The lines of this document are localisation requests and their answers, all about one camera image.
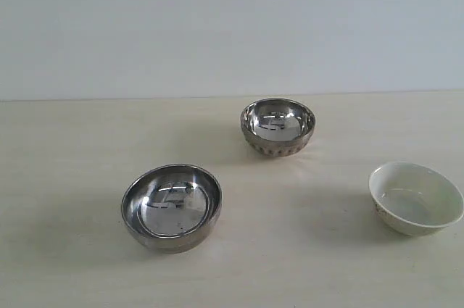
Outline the ribbed steel bowl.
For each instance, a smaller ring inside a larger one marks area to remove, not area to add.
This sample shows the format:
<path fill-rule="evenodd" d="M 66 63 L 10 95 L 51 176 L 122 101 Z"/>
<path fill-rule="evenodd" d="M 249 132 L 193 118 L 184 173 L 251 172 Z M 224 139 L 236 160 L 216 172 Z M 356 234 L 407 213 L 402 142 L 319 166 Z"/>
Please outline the ribbed steel bowl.
<path fill-rule="evenodd" d="M 311 139 L 315 115 L 306 105 L 291 99 L 260 99 L 245 107 L 240 116 L 246 142 L 267 157 L 288 157 L 301 151 Z"/>

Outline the plain steel bowl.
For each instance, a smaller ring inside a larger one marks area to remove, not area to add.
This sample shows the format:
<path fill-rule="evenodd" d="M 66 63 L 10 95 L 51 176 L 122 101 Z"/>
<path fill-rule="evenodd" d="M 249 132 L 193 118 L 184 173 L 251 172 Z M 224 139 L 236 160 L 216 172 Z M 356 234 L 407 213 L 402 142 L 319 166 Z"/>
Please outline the plain steel bowl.
<path fill-rule="evenodd" d="M 176 254 L 203 242 L 222 208 L 216 177 L 202 167 L 170 164 L 137 178 L 123 195 L 120 212 L 142 246 Z"/>

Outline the white ceramic bowl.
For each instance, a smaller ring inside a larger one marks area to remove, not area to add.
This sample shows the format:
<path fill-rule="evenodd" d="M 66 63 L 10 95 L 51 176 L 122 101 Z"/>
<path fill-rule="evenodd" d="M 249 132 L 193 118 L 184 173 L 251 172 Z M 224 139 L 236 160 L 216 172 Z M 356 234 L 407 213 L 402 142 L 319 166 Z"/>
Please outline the white ceramic bowl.
<path fill-rule="evenodd" d="M 441 173 L 411 162 L 387 162 L 368 178 L 376 214 L 395 231 L 427 236 L 463 218 L 463 194 Z"/>

